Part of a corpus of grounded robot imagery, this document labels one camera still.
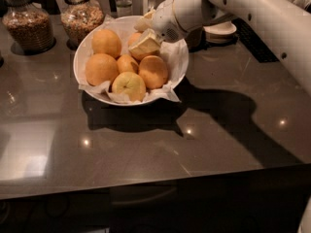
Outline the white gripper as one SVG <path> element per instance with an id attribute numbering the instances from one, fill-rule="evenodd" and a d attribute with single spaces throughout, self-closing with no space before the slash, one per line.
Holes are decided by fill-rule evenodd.
<path id="1" fill-rule="evenodd" d="M 151 8 L 135 22 L 134 28 L 144 32 L 128 47 L 131 54 L 141 56 L 152 53 L 160 50 L 161 40 L 175 43 L 186 37 L 187 32 L 177 22 L 173 6 L 174 0 L 165 0 L 156 10 Z"/>

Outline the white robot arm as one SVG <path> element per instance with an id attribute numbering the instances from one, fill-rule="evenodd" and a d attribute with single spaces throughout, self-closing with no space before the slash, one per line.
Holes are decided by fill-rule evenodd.
<path id="1" fill-rule="evenodd" d="M 151 20 L 159 38 L 175 43 L 203 26 L 245 21 L 311 93 L 311 15 L 287 0 L 165 0 Z"/>

